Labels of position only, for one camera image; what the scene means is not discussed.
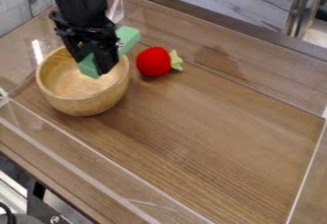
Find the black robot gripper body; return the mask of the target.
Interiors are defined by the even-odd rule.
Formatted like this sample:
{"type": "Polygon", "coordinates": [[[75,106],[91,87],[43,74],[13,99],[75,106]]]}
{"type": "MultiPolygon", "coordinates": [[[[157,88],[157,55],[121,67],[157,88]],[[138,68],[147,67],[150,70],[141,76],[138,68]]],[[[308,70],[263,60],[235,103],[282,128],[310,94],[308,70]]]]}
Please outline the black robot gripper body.
{"type": "Polygon", "coordinates": [[[55,0],[58,10],[50,14],[61,37],[75,36],[117,44],[117,26],[106,18],[107,0],[55,0]]]}

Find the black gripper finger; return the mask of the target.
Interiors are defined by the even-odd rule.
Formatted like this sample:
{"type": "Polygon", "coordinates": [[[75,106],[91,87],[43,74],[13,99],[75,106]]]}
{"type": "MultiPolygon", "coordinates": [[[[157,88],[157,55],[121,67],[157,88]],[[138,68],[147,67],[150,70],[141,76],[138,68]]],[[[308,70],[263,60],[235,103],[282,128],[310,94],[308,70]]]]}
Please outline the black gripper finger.
{"type": "Polygon", "coordinates": [[[107,74],[119,62],[117,44],[93,41],[90,43],[90,54],[98,74],[107,74]]]}
{"type": "Polygon", "coordinates": [[[79,63],[91,54],[90,39],[75,36],[63,36],[62,40],[75,58],[75,62],[79,63]]]}

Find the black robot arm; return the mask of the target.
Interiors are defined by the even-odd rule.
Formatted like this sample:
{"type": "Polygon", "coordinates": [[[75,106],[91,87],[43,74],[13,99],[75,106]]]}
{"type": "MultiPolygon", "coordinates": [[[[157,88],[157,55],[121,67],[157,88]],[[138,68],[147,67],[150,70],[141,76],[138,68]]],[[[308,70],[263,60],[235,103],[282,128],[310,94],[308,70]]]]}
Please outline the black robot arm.
{"type": "Polygon", "coordinates": [[[119,62],[117,25],[106,16],[107,0],[54,0],[55,32],[83,75],[99,78],[119,62]]]}

